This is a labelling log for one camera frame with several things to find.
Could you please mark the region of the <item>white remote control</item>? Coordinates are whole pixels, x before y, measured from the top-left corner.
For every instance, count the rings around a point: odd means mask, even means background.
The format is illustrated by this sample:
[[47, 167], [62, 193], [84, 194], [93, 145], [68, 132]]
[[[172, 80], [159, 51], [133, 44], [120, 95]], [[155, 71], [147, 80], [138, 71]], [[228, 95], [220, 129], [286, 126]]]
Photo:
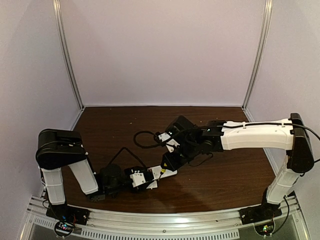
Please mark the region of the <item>white remote control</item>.
[[[151, 172], [153, 175], [153, 180], [146, 187], [147, 189], [152, 190], [152, 189], [156, 189], [158, 187], [158, 177], [159, 177], [161, 169], [162, 169], [162, 167], [160, 165], [148, 168], [148, 171]], [[162, 177], [160, 179], [175, 176], [177, 173], [178, 173], [177, 170], [171, 171], [171, 170], [166, 169], [166, 172], [162, 175]]]

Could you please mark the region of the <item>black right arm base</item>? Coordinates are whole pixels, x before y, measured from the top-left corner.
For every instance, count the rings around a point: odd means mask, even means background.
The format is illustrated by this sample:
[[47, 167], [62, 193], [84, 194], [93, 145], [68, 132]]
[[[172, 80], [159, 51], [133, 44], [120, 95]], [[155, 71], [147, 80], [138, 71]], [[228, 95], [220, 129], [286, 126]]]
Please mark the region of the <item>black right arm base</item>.
[[255, 232], [262, 237], [269, 237], [275, 230], [275, 217], [282, 215], [280, 204], [267, 202], [257, 206], [242, 208], [239, 211], [242, 225], [253, 224]]

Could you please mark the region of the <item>yellow handled screwdriver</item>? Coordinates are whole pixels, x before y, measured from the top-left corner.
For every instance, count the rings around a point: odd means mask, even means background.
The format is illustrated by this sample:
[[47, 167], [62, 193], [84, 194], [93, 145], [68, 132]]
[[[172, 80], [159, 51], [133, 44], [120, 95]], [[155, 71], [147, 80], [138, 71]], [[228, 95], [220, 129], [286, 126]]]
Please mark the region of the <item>yellow handled screwdriver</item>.
[[166, 169], [163, 169], [163, 168], [162, 168], [162, 169], [160, 170], [160, 172], [159, 172], [159, 177], [158, 177], [158, 179], [157, 179], [158, 181], [161, 179], [161, 177], [163, 176], [163, 174], [164, 174], [165, 172], [166, 172]]

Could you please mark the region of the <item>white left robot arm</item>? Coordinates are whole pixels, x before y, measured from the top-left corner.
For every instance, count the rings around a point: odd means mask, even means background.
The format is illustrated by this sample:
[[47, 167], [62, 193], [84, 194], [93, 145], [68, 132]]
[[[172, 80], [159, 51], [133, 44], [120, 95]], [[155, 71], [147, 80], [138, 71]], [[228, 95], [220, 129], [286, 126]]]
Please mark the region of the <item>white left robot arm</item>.
[[125, 189], [145, 190], [155, 182], [153, 170], [144, 163], [122, 170], [110, 162], [95, 173], [80, 133], [71, 130], [42, 130], [38, 135], [35, 159], [44, 179], [49, 203], [54, 206], [67, 202], [62, 176], [65, 166], [70, 168], [80, 189], [92, 202], [102, 201], [106, 196], [115, 197]]

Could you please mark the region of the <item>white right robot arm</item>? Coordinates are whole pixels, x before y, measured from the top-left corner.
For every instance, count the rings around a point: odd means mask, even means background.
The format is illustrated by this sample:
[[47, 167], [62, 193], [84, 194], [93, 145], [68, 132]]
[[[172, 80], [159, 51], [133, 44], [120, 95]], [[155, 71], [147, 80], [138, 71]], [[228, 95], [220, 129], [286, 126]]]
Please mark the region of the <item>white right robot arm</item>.
[[308, 131], [298, 113], [271, 122], [212, 120], [204, 126], [179, 116], [157, 136], [168, 149], [162, 157], [161, 167], [174, 172], [195, 157], [214, 152], [281, 149], [285, 151], [282, 167], [263, 200], [278, 205], [298, 178], [315, 165]]

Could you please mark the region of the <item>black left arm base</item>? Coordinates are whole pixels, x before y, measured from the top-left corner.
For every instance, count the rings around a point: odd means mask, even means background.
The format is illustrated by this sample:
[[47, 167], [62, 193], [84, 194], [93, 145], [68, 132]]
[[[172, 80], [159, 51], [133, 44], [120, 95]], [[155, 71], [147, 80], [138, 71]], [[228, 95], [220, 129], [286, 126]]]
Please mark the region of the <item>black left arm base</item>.
[[90, 215], [88, 209], [70, 206], [66, 203], [53, 205], [49, 200], [44, 200], [43, 206], [45, 206], [45, 202], [48, 203], [46, 216], [57, 220], [53, 231], [58, 238], [65, 239], [75, 232], [77, 225], [85, 226], [87, 224]]

